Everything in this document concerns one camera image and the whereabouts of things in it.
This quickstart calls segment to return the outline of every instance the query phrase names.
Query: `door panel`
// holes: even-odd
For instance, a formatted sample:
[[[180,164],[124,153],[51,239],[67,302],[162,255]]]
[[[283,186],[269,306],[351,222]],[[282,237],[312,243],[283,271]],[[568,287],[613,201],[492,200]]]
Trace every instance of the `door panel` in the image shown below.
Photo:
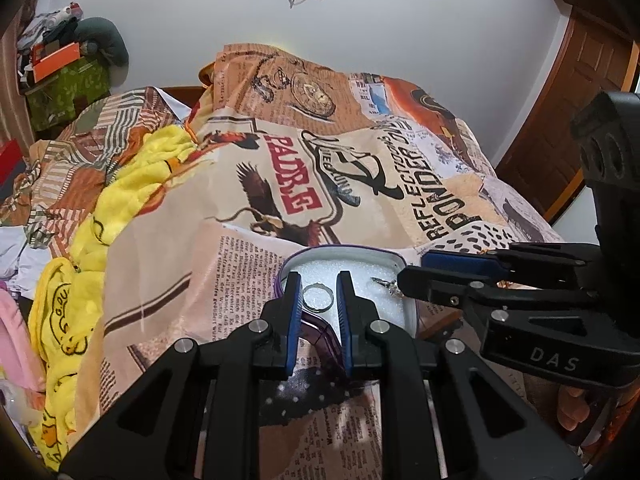
[[[567,34],[555,78],[496,170],[543,215],[580,169],[571,119],[600,90],[620,90],[632,49],[628,39],[575,12]]]

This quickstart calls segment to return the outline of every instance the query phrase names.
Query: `blue gripper pad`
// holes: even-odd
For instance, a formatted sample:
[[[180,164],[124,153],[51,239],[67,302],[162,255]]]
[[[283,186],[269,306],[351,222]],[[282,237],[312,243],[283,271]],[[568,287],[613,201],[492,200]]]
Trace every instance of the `blue gripper pad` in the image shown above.
[[[347,305],[344,301],[344,289],[340,274],[335,282],[336,307],[338,309],[338,322],[340,323],[340,342],[342,344],[342,362],[347,377],[351,377],[353,369],[353,354],[351,352],[351,330],[349,327],[349,316],[347,315]]]
[[[293,297],[293,306],[291,309],[291,317],[289,318],[289,329],[287,330],[287,360],[285,370],[288,376],[293,373],[296,365],[296,357],[298,355],[298,334],[300,334],[300,321],[302,319],[302,279],[296,272],[290,272],[287,278],[287,288],[289,280],[295,277],[296,293]]]
[[[420,264],[422,267],[433,269],[487,276],[495,281],[506,280],[509,277],[509,269],[501,266],[500,262],[494,258],[481,258],[475,254],[427,251],[423,254]]]

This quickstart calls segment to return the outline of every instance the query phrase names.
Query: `purple container rim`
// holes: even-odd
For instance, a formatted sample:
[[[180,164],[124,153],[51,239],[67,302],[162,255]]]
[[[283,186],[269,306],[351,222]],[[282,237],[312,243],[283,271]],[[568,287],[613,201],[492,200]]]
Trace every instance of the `purple container rim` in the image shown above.
[[[371,251],[378,251],[380,253],[392,254],[393,256],[397,256],[398,258],[400,258],[402,260],[402,262],[404,263],[404,266],[406,267],[406,260],[404,259],[404,256],[402,256],[402,254],[398,254],[398,253],[395,253],[393,251],[389,251],[388,249],[379,249],[377,247],[370,247],[370,246],[357,245],[357,244],[327,244],[327,245],[318,245],[318,246],[314,246],[314,247],[307,247],[305,249],[299,250],[297,253],[293,253],[289,258],[284,260],[284,262],[280,266],[280,270],[278,271],[278,275],[276,276],[276,279],[273,282],[273,293],[275,294],[276,298],[281,298],[282,295],[284,294],[284,291],[282,290],[282,284],[280,283],[281,282],[280,274],[282,273],[282,269],[284,269],[284,267],[289,263],[289,261],[292,258],[295,258],[296,256],[300,256],[300,254],[302,254],[302,253],[306,253],[307,251],[312,251],[312,250],[320,248],[320,247],[353,247],[353,248],[359,248],[359,249],[368,249],[368,250],[371,250]],[[420,327],[420,322],[418,320],[418,316],[419,316],[418,303],[415,300],[414,300],[414,305],[415,305],[415,335],[414,335],[414,337],[416,337],[418,335],[418,329]]]

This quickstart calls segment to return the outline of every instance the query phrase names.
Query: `yellow blanket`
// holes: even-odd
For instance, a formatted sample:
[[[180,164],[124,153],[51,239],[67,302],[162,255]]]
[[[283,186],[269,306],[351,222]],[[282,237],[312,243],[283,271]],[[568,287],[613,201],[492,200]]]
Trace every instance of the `yellow blanket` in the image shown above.
[[[53,259],[43,270],[29,314],[31,344],[46,363],[42,424],[31,435],[48,466],[57,470],[75,431],[76,375],[92,331],[102,315],[107,250],[149,196],[195,149],[179,126],[145,137],[140,151],[107,186],[95,211],[78,227],[71,261]]]

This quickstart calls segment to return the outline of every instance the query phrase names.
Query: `ring band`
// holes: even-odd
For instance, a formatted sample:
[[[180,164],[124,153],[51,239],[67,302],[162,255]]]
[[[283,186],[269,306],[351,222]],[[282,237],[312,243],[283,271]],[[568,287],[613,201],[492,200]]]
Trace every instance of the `ring band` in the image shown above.
[[[321,290],[324,290],[329,295],[329,298],[331,298],[331,302],[329,303],[329,305],[328,306],[324,306],[322,308],[315,308],[315,307],[310,306],[305,301],[305,294],[310,288],[320,288]],[[318,282],[318,283],[312,283],[311,285],[307,285],[305,288],[302,289],[302,305],[304,305],[304,307],[307,310],[310,310],[311,312],[314,312],[315,314],[322,314],[323,312],[326,312],[327,310],[329,310],[334,305],[334,292],[328,286],[326,286],[324,283],[319,283]]]

